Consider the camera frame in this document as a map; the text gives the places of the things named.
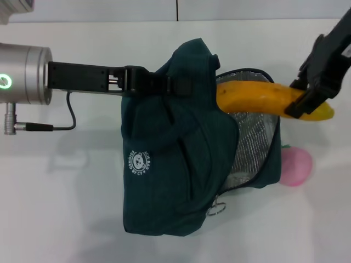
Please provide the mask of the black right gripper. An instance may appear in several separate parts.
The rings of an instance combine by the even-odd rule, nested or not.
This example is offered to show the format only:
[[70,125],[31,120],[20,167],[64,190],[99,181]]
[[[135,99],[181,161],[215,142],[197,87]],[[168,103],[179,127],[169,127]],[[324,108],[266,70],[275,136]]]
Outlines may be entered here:
[[315,41],[304,70],[290,84],[305,91],[285,108],[285,114],[295,119],[329,119],[326,100],[339,93],[349,68],[350,10],[328,35]]

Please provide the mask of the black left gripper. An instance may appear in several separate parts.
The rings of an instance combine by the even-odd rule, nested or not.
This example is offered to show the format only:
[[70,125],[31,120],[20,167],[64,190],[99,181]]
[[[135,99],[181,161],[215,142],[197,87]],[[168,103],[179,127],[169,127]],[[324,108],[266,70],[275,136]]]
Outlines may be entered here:
[[150,72],[144,67],[48,63],[48,88],[67,92],[125,96],[190,96],[192,81]]

